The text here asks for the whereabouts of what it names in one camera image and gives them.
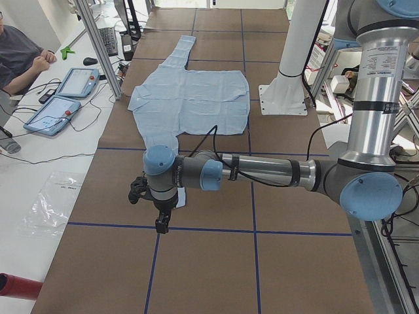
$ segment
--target black mouse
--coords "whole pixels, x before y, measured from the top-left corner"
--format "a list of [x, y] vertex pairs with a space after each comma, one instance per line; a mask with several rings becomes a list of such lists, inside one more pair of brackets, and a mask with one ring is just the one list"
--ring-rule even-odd
[[97, 64], [98, 59], [95, 58], [91, 58], [91, 57], [87, 57], [83, 60], [83, 64], [84, 65], [92, 65], [92, 64]]

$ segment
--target red cup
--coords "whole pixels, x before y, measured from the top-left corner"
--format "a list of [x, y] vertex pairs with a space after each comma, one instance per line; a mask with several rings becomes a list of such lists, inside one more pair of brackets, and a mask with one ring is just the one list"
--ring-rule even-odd
[[36, 300], [39, 291], [41, 291], [42, 284], [39, 281], [0, 273], [0, 296]]

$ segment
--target plastic bag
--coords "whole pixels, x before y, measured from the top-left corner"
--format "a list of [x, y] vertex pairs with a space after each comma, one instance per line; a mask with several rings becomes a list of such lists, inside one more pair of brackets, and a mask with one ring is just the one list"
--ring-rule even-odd
[[61, 238], [84, 181], [84, 173], [54, 171], [23, 218], [23, 236]]

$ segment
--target blue tablet case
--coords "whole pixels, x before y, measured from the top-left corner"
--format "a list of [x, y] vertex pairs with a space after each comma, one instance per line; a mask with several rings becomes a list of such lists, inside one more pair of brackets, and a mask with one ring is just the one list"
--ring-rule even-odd
[[56, 90], [56, 95], [70, 98], [86, 98], [99, 81], [99, 71], [72, 67]]
[[49, 136], [56, 135], [80, 109], [80, 101], [54, 95], [24, 124], [24, 128]]

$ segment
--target green clip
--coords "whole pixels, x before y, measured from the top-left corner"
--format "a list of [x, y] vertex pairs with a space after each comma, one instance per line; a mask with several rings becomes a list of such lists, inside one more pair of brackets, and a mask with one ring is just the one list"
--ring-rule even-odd
[[62, 56], [63, 60], [67, 59], [67, 54], [75, 54], [76, 53], [75, 51], [72, 51], [72, 49], [69, 46], [66, 46], [66, 47], [62, 48], [60, 50], [60, 52], [61, 52], [61, 56]]

